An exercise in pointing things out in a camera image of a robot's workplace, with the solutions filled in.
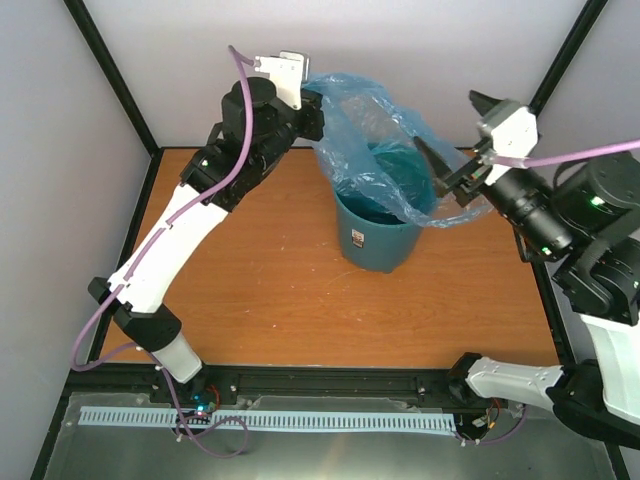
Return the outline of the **blue plastic trash bag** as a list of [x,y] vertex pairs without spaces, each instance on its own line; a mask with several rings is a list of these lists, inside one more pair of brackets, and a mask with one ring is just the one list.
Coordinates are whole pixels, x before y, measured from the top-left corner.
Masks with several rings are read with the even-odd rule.
[[312,147],[339,197],[360,210],[418,227],[449,228],[491,212],[482,198],[461,207],[451,194],[436,196],[434,174],[414,138],[425,141],[452,170],[469,157],[439,137],[417,111],[394,103],[383,85],[358,75],[324,73],[312,75],[306,88],[322,95],[324,136]]

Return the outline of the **teal plastic trash bin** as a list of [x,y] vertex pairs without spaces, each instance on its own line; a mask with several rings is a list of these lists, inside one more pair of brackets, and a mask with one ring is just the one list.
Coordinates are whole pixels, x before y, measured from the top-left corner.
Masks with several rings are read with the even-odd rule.
[[345,258],[390,273],[413,251],[437,199],[422,155],[402,142],[369,143],[330,175]]

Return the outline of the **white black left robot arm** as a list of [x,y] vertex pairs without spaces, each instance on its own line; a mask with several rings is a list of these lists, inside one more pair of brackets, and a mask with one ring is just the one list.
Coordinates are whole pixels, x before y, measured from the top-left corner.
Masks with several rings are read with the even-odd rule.
[[208,378],[164,296],[198,245],[270,175],[296,140],[322,139],[321,94],[301,87],[295,92],[296,99],[287,103],[271,80],[236,82],[221,100],[221,122],[182,171],[152,230],[115,273],[95,277],[88,286],[100,312],[153,356],[186,402],[206,395]]

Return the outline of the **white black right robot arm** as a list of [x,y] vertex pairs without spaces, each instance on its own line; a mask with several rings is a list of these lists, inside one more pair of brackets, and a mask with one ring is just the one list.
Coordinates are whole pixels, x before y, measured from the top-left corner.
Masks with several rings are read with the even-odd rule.
[[515,100],[469,94],[474,155],[455,167],[425,135],[414,143],[439,197],[485,198],[508,221],[526,262],[554,262],[554,282],[586,326],[595,356],[534,367],[467,353],[450,370],[453,398],[498,398],[552,412],[594,440],[639,446],[639,163],[637,141],[534,158],[537,120]]

